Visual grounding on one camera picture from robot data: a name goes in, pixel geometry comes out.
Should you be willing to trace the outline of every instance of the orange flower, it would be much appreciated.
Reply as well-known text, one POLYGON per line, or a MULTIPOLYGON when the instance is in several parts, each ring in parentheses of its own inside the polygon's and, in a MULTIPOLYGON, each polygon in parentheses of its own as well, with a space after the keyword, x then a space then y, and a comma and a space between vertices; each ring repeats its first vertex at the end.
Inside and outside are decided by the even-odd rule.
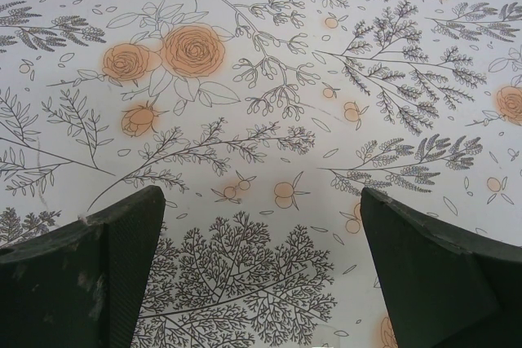
POLYGON ((103 72, 118 81, 130 81, 141 78, 160 64, 161 58, 144 46, 121 44, 105 53, 103 72))
POLYGON ((154 119, 159 115, 159 112, 145 106, 128 110, 122 119, 123 132, 129 136, 140 136, 153 126, 154 119))
POLYGON ((383 348, 399 348, 393 332, 392 322, 390 322, 388 317, 383 319, 381 323, 381 338, 383 339, 383 348))
POLYGON ((221 65, 224 54, 218 35, 206 24, 173 30, 161 50, 163 66, 182 77, 208 77, 221 65))
POLYGON ((497 102, 500 113, 513 124, 522 125, 522 89, 517 87, 504 87, 497 93, 497 102))

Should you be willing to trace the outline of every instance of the orange rose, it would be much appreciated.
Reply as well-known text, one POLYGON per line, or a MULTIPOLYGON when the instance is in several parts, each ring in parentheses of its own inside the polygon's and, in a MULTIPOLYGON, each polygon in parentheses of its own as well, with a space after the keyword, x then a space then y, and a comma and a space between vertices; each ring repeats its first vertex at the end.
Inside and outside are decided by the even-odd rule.
POLYGON ((383 339, 383 348, 399 348, 393 332, 392 322, 390 322, 388 317, 383 319, 381 323, 381 338, 383 339))
POLYGON ((182 26, 165 38, 163 66, 181 77, 208 77, 223 62, 225 47, 206 24, 182 26))
POLYGON ((497 93, 497 102, 500 113, 513 124, 522 125, 522 89, 504 87, 497 93))
POLYGON ((159 115, 159 112, 145 106, 129 110, 122 119, 123 132, 129 136, 140 136, 153 126, 154 119, 159 115))
POLYGON ((103 72, 118 81, 130 81, 141 78, 160 64, 159 55, 144 46, 121 44, 105 53, 103 72))

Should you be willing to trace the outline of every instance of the floral patterned surface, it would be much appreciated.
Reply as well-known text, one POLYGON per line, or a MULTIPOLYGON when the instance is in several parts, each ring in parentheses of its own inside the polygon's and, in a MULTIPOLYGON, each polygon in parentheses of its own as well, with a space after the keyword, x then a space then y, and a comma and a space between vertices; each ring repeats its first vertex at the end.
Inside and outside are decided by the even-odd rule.
POLYGON ((519 0, 0 1, 0 247, 160 185, 135 348, 397 347, 364 186, 521 245, 519 0))

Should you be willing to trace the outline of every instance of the dark green object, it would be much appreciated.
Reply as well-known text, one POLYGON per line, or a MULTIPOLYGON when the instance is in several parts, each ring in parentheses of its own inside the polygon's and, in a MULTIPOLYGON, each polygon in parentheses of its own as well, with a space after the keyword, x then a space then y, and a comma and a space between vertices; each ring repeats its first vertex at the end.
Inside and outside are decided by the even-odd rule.
POLYGON ((128 348, 164 209, 161 188, 146 187, 0 249, 0 347, 128 348))
POLYGON ((361 217, 400 348, 522 346, 522 249, 372 189, 361 217))

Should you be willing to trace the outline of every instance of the botanical print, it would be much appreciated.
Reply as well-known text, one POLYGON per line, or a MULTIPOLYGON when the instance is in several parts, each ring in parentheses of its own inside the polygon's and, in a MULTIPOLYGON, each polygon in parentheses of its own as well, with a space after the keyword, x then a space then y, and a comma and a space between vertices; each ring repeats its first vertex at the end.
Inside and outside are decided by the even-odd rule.
POLYGON ((520 0, 2 0, 0 254, 156 185, 134 348, 397 348, 361 192, 520 246, 521 21, 520 0))

